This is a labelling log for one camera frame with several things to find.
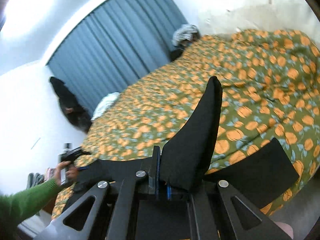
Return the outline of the green sleeved left forearm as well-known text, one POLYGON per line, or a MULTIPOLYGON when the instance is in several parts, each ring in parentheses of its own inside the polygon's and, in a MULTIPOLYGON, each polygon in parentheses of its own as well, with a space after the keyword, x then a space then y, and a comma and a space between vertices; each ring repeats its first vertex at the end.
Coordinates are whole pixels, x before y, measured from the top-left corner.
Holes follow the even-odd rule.
POLYGON ((1 239, 15 239, 16 228, 53 199, 62 187, 50 179, 12 195, 1 195, 1 239))

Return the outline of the person's left hand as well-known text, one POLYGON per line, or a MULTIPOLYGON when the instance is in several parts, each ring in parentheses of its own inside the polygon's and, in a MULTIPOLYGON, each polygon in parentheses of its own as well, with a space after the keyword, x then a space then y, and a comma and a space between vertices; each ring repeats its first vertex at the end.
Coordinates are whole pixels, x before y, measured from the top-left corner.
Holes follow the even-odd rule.
POLYGON ((70 161, 62 161, 55 169, 55 182, 58 186, 67 187, 76 181, 78 174, 78 169, 70 161))

